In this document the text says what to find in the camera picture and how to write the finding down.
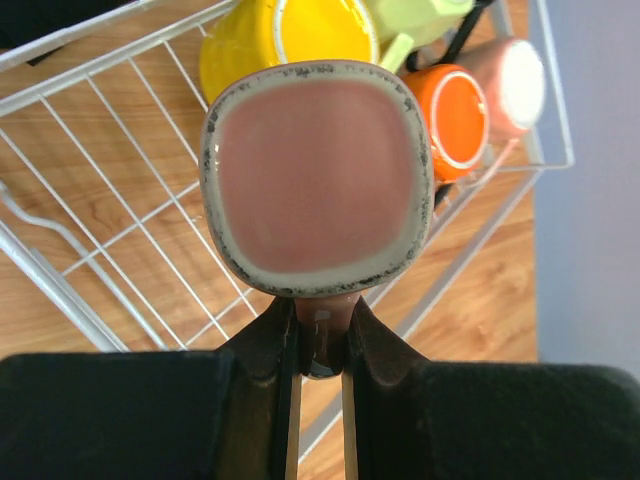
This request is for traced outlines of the pink mug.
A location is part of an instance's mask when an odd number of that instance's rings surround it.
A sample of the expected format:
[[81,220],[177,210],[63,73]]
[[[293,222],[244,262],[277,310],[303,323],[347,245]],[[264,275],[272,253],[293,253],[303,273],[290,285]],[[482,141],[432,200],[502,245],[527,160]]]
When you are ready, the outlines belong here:
[[463,51],[457,64],[484,92],[491,141],[519,140],[539,120],[546,98],[545,69],[529,41],[495,38]]

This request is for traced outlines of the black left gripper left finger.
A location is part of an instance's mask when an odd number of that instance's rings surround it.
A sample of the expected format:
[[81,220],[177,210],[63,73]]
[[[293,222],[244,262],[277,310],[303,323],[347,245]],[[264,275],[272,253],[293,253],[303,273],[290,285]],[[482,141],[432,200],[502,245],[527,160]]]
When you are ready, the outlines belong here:
[[300,375],[277,298],[211,351],[33,353],[1,363],[5,479],[293,479]]

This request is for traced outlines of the pale green mug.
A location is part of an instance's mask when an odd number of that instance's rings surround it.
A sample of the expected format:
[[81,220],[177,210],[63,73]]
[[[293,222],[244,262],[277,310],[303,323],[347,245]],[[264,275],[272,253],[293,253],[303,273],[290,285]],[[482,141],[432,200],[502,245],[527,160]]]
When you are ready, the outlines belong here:
[[377,64],[396,73],[416,48],[430,44],[471,12],[471,0],[365,1],[380,45]]

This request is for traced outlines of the orange glass mug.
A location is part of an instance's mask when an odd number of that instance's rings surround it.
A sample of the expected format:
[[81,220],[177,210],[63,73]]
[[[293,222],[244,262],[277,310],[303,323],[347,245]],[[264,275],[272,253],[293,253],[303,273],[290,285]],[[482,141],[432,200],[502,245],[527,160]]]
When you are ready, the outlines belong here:
[[402,80],[422,109],[436,179],[453,183],[470,173],[489,137],[488,104],[479,83],[455,64],[409,73]]

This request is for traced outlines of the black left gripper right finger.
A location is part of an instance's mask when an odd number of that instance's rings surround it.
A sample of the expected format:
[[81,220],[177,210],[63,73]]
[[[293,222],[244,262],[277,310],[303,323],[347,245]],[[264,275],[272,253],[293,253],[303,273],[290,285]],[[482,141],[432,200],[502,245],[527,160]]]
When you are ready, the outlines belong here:
[[639,384],[606,366],[430,360],[355,306],[350,479],[635,479]]

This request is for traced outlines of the small white pink-handled cup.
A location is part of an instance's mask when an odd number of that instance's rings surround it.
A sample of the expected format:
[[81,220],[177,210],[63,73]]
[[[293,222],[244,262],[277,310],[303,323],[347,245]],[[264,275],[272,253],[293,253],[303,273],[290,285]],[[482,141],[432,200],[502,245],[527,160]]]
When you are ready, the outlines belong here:
[[225,265],[293,301],[304,375],[338,375],[361,293],[403,273],[426,244],[434,172],[415,96],[371,63],[270,67],[222,90],[200,144],[200,190]]

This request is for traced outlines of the yellow glass mug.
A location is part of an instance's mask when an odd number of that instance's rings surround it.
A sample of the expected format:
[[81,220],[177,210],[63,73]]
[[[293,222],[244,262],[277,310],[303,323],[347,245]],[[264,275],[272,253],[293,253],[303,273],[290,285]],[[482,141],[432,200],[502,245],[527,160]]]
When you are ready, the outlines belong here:
[[365,4],[341,0],[245,0],[204,37],[200,85],[207,103],[235,81],[309,60],[377,63],[379,45]]

